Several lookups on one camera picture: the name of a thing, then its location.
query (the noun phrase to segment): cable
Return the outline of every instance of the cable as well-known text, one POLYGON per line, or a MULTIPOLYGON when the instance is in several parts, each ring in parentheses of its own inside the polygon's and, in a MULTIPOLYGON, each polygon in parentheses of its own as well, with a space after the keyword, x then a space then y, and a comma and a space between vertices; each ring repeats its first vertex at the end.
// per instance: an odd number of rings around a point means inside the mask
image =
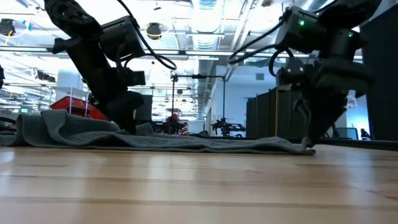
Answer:
POLYGON ((243 50, 247 49, 247 48, 250 47, 252 44, 255 44, 256 42, 258 42, 259 40, 265 38, 265 37, 268 36, 269 34, 275 32, 275 30, 277 30, 284 22, 285 22, 285 19, 284 19, 284 17, 282 16, 282 19, 281 19, 281 20, 278 22, 278 24, 276 24, 272 29, 270 29, 269 31, 267 31, 265 34, 262 34, 261 36, 259 36, 259 37, 255 38, 254 40, 250 41, 249 43, 245 44, 244 46, 240 47, 240 48, 239 48, 237 51, 235 51, 231 56, 229 56, 228 63, 229 63, 229 64, 238 63, 238 62, 241 62, 241 61, 243 61, 244 59, 246 59, 246 58, 248 58, 248 57, 251 57, 251 56, 255 55, 256 53, 259 53, 259 52, 261 52, 261 51, 263 51, 263 50, 277 47, 277 45, 275 45, 275 44, 273 44, 272 47, 269 47, 269 46, 271 46, 271 45, 268 45, 268 46, 263 47, 262 49, 255 50, 255 51, 253 51, 253 52, 248 53, 248 54, 245 55, 245 56, 242 56, 242 57, 239 57, 239 58, 233 60, 233 58, 234 58, 238 53, 240 53, 240 52, 242 52, 243 50))
POLYGON ((313 13, 317 14, 317 13, 319 13, 319 12, 322 12, 322 11, 327 10, 327 9, 330 8, 332 5, 336 4, 337 1, 338 1, 338 0, 334 0, 334 1, 332 1, 331 3, 327 4, 326 6, 320 8, 320 9, 318 9, 318 10, 316 10, 316 11, 313 11, 313 13))
POLYGON ((294 58, 293 53, 289 50, 289 49, 279 49, 277 50, 272 57, 269 60, 269 65, 268 65, 268 70, 269 73, 273 76, 276 77, 275 73, 274 73, 274 63, 275 63, 275 59, 278 57, 278 55, 282 52, 286 51, 287 54, 289 55, 290 58, 294 58))
MULTIPOLYGON (((131 19, 135 19, 134 16, 132 15, 130 9, 126 6, 126 4, 123 2, 123 0, 117 0, 117 1, 118 1, 118 3, 120 3, 120 5, 122 5, 122 7, 127 11, 127 13, 129 14, 129 16, 131 17, 131 19)), ((171 70, 176 70, 176 69, 177 69, 177 65, 176 65, 173 61, 171 61, 171 60, 168 59, 167 57, 164 57, 164 56, 161 56, 161 55, 157 55, 157 54, 154 52, 154 50, 153 50, 153 49, 149 46, 149 44, 146 42, 144 36, 142 36, 141 31, 139 30, 138 26, 134 26, 134 28, 135 28, 135 30, 137 31, 137 34, 138 34, 139 38, 141 39, 142 43, 147 47, 147 49, 149 50, 150 54, 151 54, 153 57, 155 57, 155 59, 156 59, 158 62, 160 62, 163 66, 165 66, 165 67, 168 68, 168 69, 171 69, 171 70)))

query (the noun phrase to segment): gray towel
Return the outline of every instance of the gray towel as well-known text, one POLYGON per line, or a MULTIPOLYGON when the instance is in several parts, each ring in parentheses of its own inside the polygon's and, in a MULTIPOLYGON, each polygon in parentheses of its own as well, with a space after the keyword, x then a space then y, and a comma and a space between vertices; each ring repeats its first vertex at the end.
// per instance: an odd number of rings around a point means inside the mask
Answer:
POLYGON ((34 146, 79 149, 118 149, 165 152, 283 153, 313 155, 281 138, 258 140, 203 139, 191 136, 156 134, 150 124, 137 127, 131 135, 111 122, 82 118, 65 110, 19 115, 17 133, 0 135, 3 146, 34 146))

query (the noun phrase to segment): wooden tabletop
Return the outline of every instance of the wooden tabletop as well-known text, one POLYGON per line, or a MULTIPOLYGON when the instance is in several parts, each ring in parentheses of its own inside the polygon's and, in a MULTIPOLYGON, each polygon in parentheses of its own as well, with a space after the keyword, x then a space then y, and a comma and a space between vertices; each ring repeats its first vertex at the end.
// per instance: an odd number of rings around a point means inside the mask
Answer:
POLYGON ((398 223, 398 152, 0 148, 2 224, 398 223))

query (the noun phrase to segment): red object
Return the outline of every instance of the red object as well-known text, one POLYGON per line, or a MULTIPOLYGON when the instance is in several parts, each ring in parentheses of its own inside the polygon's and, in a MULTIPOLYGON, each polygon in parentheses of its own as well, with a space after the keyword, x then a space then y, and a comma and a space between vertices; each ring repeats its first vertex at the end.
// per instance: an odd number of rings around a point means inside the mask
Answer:
POLYGON ((84 117, 87 114, 89 117, 93 119, 106 119, 105 115, 91 104, 87 105, 87 113, 86 113, 86 101, 79 100, 76 98, 72 98, 72 109, 70 110, 70 105, 71 105, 70 100, 71 98, 69 96, 66 96, 61 100, 58 100, 57 102, 53 103, 51 105, 51 109, 53 110, 65 109, 68 112, 71 111, 71 114, 77 116, 84 117))

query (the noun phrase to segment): desk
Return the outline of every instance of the desk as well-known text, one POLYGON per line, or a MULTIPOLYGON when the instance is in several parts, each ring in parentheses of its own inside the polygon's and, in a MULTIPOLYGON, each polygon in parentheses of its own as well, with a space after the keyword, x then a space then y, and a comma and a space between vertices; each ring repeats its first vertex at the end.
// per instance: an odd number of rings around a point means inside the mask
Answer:
POLYGON ((1 223, 396 223, 398 152, 262 156, 2 147, 1 223))

